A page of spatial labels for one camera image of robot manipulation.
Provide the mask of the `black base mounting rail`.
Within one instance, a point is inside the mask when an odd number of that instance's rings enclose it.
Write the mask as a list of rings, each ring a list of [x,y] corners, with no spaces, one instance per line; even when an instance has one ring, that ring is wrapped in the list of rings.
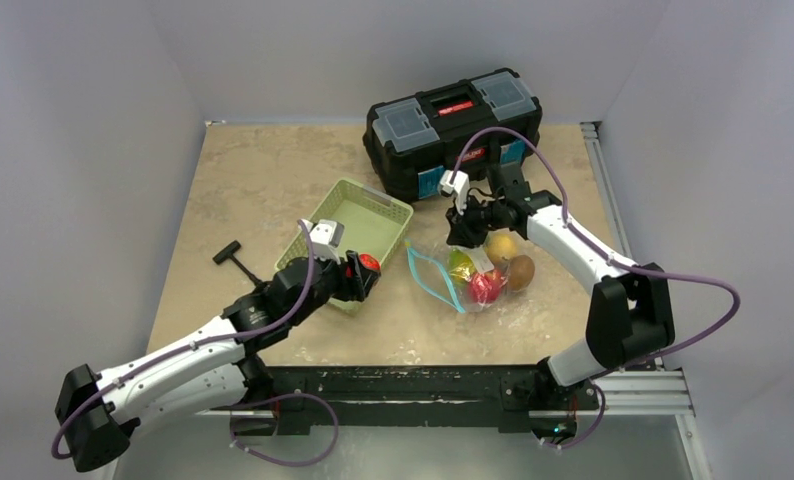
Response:
[[[568,440],[595,387],[555,387],[536,364],[272,367],[231,412],[242,437],[307,435],[315,426],[494,428]]]

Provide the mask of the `light green perforated plastic basket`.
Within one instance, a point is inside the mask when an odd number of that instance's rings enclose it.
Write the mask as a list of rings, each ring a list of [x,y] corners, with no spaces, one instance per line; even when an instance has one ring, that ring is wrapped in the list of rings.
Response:
[[[339,179],[310,215],[344,227],[338,251],[373,256],[386,269],[403,245],[414,214],[411,205],[349,178]]]

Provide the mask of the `red yellow fake peach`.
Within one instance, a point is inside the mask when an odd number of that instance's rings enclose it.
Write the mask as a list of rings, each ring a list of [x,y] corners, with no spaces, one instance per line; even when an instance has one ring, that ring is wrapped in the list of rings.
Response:
[[[490,234],[484,249],[489,260],[496,266],[505,266],[520,254],[517,242],[508,233]]]

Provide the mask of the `brown fake potato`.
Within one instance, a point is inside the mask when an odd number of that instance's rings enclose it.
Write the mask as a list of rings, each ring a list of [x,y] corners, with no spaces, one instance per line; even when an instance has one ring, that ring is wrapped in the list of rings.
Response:
[[[527,255],[518,255],[511,259],[507,269],[506,286],[511,292],[526,289],[535,276],[535,263]]]

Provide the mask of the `red fake strawberry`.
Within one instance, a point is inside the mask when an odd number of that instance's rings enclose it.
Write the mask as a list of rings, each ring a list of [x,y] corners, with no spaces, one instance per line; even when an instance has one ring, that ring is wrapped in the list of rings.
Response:
[[[474,303],[489,305],[500,297],[505,284],[506,278],[499,270],[476,272],[468,283],[468,296]]]

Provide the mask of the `yellow fake fruit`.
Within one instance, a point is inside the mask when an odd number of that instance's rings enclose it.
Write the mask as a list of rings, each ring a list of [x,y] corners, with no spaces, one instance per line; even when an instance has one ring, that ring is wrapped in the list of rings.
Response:
[[[454,248],[448,254],[447,272],[456,285],[466,286],[477,273],[477,267],[467,253]]]

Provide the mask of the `clear zip bag blue seal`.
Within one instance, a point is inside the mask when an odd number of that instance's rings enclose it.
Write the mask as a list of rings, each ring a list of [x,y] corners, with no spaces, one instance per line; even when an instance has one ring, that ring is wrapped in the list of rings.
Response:
[[[479,247],[405,242],[418,287],[458,313],[474,313],[526,290],[537,273],[513,235],[492,233]]]

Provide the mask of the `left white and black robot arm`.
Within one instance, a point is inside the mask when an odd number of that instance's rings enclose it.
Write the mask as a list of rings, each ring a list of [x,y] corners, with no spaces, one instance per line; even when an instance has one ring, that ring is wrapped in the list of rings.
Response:
[[[90,472],[120,457],[140,429],[215,407],[262,407],[271,382],[259,351],[286,339],[331,300],[366,300],[380,276],[378,260],[366,253],[297,257],[156,352],[99,372],[87,364],[73,368],[55,405],[52,456]]]

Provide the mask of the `black toolbox with clear lids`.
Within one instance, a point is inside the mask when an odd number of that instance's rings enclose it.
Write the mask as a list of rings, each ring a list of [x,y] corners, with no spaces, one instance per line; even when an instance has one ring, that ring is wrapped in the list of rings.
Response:
[[[542,117],[519,73],[501,68],[373,105],[362,142],[385,192],[412,204],[437,194],[475,133],[506,127],[536,144]]]

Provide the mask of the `red fake apple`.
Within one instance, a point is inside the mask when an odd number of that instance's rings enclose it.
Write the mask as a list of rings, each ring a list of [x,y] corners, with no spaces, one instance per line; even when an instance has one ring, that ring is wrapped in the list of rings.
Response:
[[[379,261],[372,255],[366,253],[360,254],[359,261],[361,262],[363,267],[365,267],[370,271],[375,271],[375,272],[381,271],[381,266]]]

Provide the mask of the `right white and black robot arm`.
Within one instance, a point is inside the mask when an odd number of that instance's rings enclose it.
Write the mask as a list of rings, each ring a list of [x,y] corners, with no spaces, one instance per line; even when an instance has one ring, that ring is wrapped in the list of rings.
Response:
[[[617,255],[556,195],[533,190],[519,164],[492,165],[487,179],[492,197],[479,200],[466,173],[448,170],[440,178],[440,193],[454,201],[446,212],[448,244],[473,248],[493,231],[515,232],[548,252],[591,296],[584,336],[539,363],[534,392],[542,404],[557,407],[575,384],[673,344],[670,294],[658,265]]]

